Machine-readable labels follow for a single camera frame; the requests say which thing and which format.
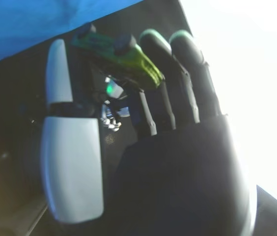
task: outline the green light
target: green light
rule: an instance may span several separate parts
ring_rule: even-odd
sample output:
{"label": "green light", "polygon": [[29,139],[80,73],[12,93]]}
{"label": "green light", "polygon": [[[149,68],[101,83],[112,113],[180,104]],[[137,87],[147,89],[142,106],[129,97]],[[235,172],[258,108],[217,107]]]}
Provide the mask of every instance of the green light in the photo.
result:
{"label": "green light", "polygon": [[112,93],[112,86],[111,85],[108,85],[107,86],[107,94],[111,94]]}

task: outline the blue cloth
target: blue cloth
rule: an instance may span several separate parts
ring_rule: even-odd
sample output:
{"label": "blue cloth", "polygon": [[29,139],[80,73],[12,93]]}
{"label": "blue cloth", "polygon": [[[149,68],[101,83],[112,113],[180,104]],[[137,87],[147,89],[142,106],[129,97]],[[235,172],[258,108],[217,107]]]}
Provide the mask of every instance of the blue cloth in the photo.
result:
{"label": "blue cloth", "polygon": [[0,0],[0,60],[141,0]]}

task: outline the dark background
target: dark background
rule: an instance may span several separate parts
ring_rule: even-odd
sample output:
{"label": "dark background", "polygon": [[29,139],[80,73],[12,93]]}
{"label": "dark background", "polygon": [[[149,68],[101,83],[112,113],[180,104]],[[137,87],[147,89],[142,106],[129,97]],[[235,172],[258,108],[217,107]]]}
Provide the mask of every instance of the dark background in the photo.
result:
{"label": "dark background", "polygon": [[[180,4],[176,0],[145,0],[95,21],[98,32],[116,37],[131,32],[136,38],[148,28],[159,31],[166,39],[177,30],[190,31]],[[0,219],[12,215],[37,196],[42,186],[39,170],[41,123],[45,111],[45,69],[50,44],[56,38],[69,41],[74,32],[59,35],[0,61]],[[80,61],[68,53],[70,74]],[[98,86],[102,82],[95,75]],[[105,134],[108,176],[118,164],[124,148],[136,141],[129,118],[120,131]],[[254,235],[277,235],[277,201],[258,188],[258,213]],[[33,235],[55,232],[50,215],[46,213]],[[67,227],[67,233],[82,234],[84,226]]]}

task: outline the back of robotic hand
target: back of robotic hand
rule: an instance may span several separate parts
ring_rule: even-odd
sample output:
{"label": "back of robotic hand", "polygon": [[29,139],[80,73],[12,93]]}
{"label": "back of robotic hand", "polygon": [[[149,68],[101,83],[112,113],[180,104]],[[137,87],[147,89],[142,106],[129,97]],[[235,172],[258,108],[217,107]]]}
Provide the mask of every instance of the back of robotic hand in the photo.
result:
{"label": "back of robotic hand", "polygon": [[116,171],[101,235],[252,235],[256,185],[234,149],[201,50],[186,31],[168,43],[149,29],[139,44],[165,81],[128,94],[141,101],[129,102],[138,142]]}

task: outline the green toy car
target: green toy car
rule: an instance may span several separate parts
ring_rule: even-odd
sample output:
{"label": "green toy car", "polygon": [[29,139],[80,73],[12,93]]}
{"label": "green toy car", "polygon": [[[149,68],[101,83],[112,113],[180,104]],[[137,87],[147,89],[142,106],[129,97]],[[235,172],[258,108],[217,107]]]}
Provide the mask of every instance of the green toy car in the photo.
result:
{"label": "green toy car", "polygon": [[99,71],[123,88],[156,89],[164,79],[130,34],[113,40],[96,33],[95,26],[87,23],[74,36],[72,44],[83,49]]}

